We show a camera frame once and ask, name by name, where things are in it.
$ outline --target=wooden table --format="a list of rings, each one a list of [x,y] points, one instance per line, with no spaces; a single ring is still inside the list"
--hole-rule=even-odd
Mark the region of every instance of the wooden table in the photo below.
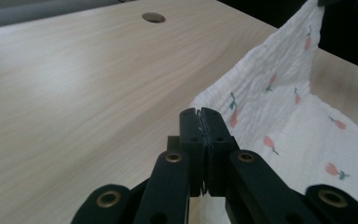
[[[207,0],[0,28],[0,224],[69,223],[98,187],[148,178],[179,112],[274,31]],[[358,123],[358,67],[322,50],[314,66],[313,93]]]

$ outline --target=brass grommet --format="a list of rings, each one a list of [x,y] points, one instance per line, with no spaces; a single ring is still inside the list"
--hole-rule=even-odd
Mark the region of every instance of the brass grommet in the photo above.
[[[182,155],[178,153],[170,153],[165,156],[165,160],[168,162],[179,162],[182,160]]]
[[[247,152],[242,152],[242,153],[238,154],[238,160],[246,161],[246,162],[253,162],[255,160],[255,157]]]
[[[333,207],[344,208],[348,206],[347,200],[341,194],[330,189],[321,189],[318,192],[319,198]]]
[[[108,208],[116,205],[121,198],[120,192],[116,190],[109,190],[107,192],[102,193],[98,199],[97,204],[102,208]]]

